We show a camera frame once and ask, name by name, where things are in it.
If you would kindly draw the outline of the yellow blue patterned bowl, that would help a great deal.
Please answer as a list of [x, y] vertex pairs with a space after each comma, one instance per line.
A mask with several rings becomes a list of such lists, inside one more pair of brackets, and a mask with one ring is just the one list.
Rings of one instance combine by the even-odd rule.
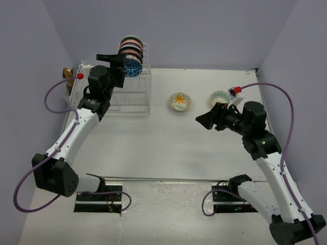
[[216, 103], [229, 104], [230, 97], [229, 94], [225, 91], [214, 91], [210, 95], [210, 103], [214, 106]]

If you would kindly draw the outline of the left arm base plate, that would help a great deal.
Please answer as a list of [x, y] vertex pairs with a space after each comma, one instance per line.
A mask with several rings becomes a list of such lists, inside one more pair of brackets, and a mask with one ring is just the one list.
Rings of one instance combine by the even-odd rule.
[[78, 194], [76, 196], [75, 213], [118, 213], [121, 214], [122, 194], [89, 195]]

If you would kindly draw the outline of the white bowl orange flower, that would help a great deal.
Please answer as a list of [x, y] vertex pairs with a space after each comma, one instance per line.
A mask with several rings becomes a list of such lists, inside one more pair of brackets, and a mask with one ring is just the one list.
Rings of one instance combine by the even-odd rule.
[[168, 104], [173, 110], [183, 112], [191, 106], [192, 99], [184, 92], [177, 92], [169, 97]]

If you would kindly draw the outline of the dark blue patterned bowl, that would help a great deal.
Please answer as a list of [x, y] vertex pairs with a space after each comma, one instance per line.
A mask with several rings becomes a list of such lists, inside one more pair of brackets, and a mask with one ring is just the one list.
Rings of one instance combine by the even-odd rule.
[[127, 58], [124, 62], [124, 72], [126, 77], [137, 77], [142, 72], [143, 66], [134, 59]]

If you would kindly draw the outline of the gold utensil in holder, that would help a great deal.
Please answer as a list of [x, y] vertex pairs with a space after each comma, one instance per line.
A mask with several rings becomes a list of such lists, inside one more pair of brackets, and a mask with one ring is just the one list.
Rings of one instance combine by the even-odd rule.
[[62, 76], [64, 79], [68, 79], [68, 81], [66, 81], [66, 89], [68, 93], [71, 94], [74, 85], [74, 79], [72, 79], [73, 77], [72, 71], [67, 67], [64, 67], [62, 71]]

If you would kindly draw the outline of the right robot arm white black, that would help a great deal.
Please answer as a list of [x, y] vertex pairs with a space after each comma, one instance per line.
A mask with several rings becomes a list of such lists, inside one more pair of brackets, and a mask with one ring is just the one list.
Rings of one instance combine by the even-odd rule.
[[248, 202], [266, 220], [277, 244], [296, 244], [317, 233], [326, 222], [314, 214], [290, 176], [277, 138], [266, 130], [266, 111], [259, 102], [246, 102], [240, 112], [235, 105], [216, 103], [207, 113], [196, 117], [206, 129], [230, 129], [242, 136], [245, 150], [263, 172], [274, 194], [269, 199], [247, 175], [229, 179], [225, 193], [232, 200]]

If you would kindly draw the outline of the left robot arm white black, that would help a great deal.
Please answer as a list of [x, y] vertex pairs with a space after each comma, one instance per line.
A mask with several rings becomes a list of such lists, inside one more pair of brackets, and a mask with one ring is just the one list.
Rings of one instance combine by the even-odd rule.
[[44, 154], [32, 159], [35, 184], [43, 189], [64, 197], [75, 192], [86, 192], [99, 201], [106, 196], [106, 187], [101, 177], [91, 174], [79, 176], [72, 168], [75, 156], [91, 130], [102, 120], [110, 107], [113, 90], [124, 85], [124, 54], [96, 56], [109, 67], [96, 65], [87, 75], [80, 73], [79, 79], [86, 78], [87, 86], [83, 97], [73, 110], [74, 118], [59, 139]]

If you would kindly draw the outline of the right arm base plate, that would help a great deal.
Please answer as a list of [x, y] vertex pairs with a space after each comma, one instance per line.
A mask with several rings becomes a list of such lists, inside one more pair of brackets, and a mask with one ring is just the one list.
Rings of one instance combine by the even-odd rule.
[[212, 193], [215, 213], [254, 213], [257, 210], [248, 202], [241, 201], [221, 191]]

